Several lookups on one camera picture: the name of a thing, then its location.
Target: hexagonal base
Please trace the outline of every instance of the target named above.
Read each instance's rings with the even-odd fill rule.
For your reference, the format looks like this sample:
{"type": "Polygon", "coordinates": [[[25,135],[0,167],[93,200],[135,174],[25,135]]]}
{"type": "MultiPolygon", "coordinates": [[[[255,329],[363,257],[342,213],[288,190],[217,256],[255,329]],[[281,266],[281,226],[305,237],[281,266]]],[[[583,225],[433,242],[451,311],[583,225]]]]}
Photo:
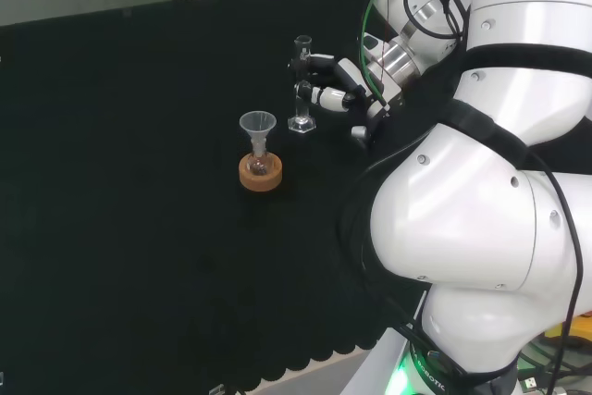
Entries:
{"type": "Polygon", "coordinates": [[[288,119],[288,128],[297,133],[308,133],[316,128],[315,118],[312,116],[295,116],[288,119]]]}

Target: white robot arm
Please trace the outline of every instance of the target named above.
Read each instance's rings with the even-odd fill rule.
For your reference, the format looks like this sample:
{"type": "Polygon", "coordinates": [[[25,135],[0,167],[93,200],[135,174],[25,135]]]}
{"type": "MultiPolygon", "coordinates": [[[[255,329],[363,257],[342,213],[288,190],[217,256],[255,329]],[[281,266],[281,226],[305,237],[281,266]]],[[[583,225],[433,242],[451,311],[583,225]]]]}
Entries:
{"type": "MultiPolygon", "coordinates": [[[[419,11],[431,1],[413,5],[419,11]]],[[[457,102],[526,146],[571,130],[592,99],[592,0],[463,0],[469,1],[457,102]]],[[[413,49],[405,52],[420,71],[449,52],[446,42],[436,46],[418,32],[406,36],[404,13],[397,6],[387,13],[385,5],[379,0],[378,9],[405,40],[396,43],[413,49]]],[[[425,24],[443,32],[441,19],[425,24]]],[[[592,178],[556,177],[581,241],[579,315],[592,310],[586,268],[592,264],[592,178]]],[[[508,368],[529,340],[565,318],[576,262],[549,179],[517,170],[507,156],[450,123],[438,124],[382,185],[371,233],[386,269],[434,284],[424,331],[469,373],[508,368]]],[[[424,386],[416,392],[426,393],[424,386]]]]}

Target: green cable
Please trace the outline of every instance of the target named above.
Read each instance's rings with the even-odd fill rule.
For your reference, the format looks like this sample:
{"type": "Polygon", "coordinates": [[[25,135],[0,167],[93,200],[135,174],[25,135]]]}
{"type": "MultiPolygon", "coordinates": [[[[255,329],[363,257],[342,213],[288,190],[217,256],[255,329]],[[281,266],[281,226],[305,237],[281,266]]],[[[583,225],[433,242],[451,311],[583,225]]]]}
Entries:
{"type": "Polygon", "coordinates": [[[361,64],[362,64],[362,74],[364,76],[364,78],[366,79],[366,81],[368,82],[368,85],[370,86],[370,90],[372,90],[372,93],[376,96],[376,98],[378,100],[381,100],[381,102],[385,102],[384,98],[382,97],[382,94],[380,94],[380,91],[378,90],[378,88],[375,86],[374,82],[372,81],[372,78],[370,77],[370,72],[368,71],[368,66],[366,65],[366,58],[364,55],[364,36],[366,33],[366,22],[368,21],[368,16],[370,16],[370,10],[372,9],[372,6],[374,6],[374,2],[376,0],[370,0],[370,2],[368,3],[368,8],[366,9],[366,12],[364,14],[364,22],[362,25],[362,36],[361,36],[361,45],[360,45],[360,59],[361,59],[361,64]]]}

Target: yellow object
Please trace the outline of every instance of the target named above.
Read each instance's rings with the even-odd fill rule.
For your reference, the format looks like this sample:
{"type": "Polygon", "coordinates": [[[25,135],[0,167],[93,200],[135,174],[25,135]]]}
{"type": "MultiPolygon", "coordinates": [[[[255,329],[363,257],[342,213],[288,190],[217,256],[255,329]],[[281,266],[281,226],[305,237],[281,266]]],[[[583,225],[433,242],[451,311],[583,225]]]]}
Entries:
{"type": "MultiPolygon", "coordinates": [[[[551,328],[545,332],[545,337],[553,339],[561,336],[562,325],[551,328]]],[[[590,314],[578,316],[573,319],[570,329],[570,338],[581,338],[592,342],[592,316],[590,314]]]]}

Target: black table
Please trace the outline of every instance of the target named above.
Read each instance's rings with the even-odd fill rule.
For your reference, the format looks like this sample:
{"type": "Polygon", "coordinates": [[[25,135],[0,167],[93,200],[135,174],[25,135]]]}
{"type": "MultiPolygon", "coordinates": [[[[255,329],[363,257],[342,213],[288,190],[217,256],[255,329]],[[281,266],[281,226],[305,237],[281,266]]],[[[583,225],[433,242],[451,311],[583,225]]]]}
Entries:
{"type": "MultiPolygon", "coordinates": [[[[0,30],[6,394],[253,389],[374,345],[385,322],[339,255],[337,200],[435,122],[457,73],[418,82],[369,153],[319,110],[315,132],[290,134],[293,38],[354,57],[363,3],[195,0],[0,30]],[[238,119],[255,109],[278,119],[285,175],[268,195],[238,182],[238,119]]],[[[543,154],[592,173],[565,149],[590,135],[543,154]]],[[[412,310],[421,288],[392,282],[412,310]]]]}

